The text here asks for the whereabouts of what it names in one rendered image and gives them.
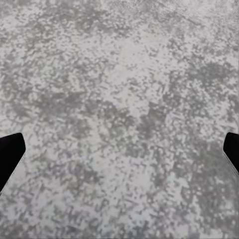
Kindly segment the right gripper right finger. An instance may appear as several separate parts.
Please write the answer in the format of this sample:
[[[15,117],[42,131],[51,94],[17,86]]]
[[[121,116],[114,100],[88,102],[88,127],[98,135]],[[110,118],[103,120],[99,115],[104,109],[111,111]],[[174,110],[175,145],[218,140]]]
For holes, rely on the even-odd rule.
[[[224,141],[223,150],[239,172],[239,134],[228,132]]]

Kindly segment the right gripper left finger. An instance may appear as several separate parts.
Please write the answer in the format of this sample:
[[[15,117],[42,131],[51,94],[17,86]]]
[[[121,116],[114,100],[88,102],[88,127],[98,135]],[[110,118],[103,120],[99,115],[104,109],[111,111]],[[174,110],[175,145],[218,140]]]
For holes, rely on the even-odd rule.
[[[0,138],[0,192],[26,151],[22,133]]]

